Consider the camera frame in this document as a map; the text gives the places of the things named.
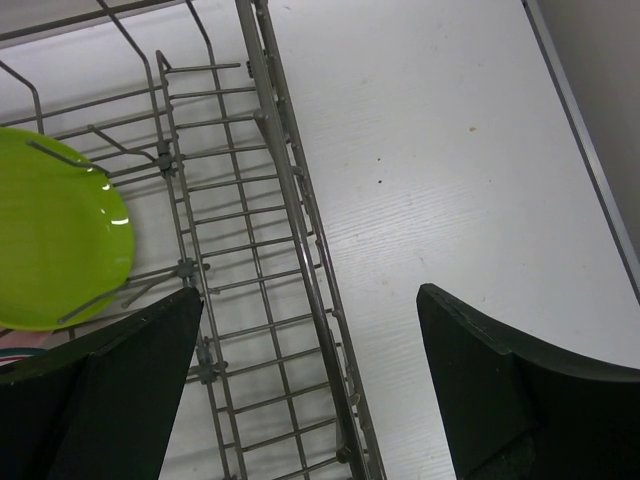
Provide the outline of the right white printed plate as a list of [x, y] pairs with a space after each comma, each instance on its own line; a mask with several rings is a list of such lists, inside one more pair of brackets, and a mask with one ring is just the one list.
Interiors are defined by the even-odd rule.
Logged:
[[1, 365], [20, 361], [45, 351], [44, 344], [51, 336], [50, 331], [1, 331]]

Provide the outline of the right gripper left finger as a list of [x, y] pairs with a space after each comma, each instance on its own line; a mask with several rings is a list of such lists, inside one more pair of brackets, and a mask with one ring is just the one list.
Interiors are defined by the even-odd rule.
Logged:
[[1, 369], [4, 479], [156, 479], [203, 304], [183, 288]]

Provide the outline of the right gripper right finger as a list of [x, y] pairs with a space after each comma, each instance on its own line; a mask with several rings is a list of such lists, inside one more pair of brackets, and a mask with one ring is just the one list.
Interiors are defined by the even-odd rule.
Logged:
[[638, 478], [638, 370], [540, 340], [434, 284], [416, 303], [457, 478]]

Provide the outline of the grey wire dish rack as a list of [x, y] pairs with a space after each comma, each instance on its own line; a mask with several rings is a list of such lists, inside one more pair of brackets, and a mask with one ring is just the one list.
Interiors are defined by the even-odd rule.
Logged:
[[266, 1], [5, 1], [1, 123], [111, 177], [136, 256], [54, 347], [183, 286], [198, 340], [165, 479], [382, 479]]

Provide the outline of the green plastic plate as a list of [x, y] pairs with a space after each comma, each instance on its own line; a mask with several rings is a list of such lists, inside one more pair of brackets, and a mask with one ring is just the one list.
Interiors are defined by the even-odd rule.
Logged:
[[67, 145], [1, 130], [1, 324], [46, 331], [103, 311], [134, 260], [129, 212]]

